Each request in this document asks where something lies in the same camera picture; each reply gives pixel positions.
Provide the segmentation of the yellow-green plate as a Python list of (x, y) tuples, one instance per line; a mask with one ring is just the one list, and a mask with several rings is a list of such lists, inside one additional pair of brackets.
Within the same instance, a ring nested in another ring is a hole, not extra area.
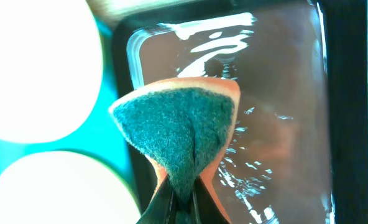
[(0, 224), (133, 224), (139, 218), (118, 173), (83, 154), (31, 154), (0, 175)]
[(0, 139), (56, 141), (92, 112), (103, 50), (85, 0), (0, 0)]

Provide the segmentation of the teal plastic tray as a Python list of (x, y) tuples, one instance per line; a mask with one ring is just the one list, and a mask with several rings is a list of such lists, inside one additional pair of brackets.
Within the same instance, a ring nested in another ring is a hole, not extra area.
[(94, 156), (112, 167), (134, 188), (132, 166), (126, 141), (108, 113), (118, 97), (118, 87), (111, 58), (111, 29), (96, 20), (104, 50), (104, 72), (98, 100), (88, 119), (73, 133), (58, 141), (38, 144), (16, 144), (0, 140), (0, 175), (18, 159), (36, 152), (68, 150)]

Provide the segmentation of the black tray with red water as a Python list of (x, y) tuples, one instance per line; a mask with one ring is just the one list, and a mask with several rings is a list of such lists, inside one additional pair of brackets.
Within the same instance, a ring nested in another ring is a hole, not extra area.
[[(234, 80), (212, 179), (229, 223), (368, 223), (367, 1), (193, 1), (113, 32), (119, 99), (169, 78)], [(157, 186), (134, 157), (142, 214)]]

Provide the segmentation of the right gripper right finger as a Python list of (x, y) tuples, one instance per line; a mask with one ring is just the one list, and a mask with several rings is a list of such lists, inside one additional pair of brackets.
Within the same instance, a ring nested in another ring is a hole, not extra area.
[(193, 184), (190, 216), (192, 224), (229, 224), (200, 178)]

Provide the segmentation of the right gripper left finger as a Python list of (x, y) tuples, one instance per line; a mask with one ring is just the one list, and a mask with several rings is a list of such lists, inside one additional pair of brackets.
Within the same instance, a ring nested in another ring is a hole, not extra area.
[(167, 177), (136, 224), (175, 224), (177, 197)]

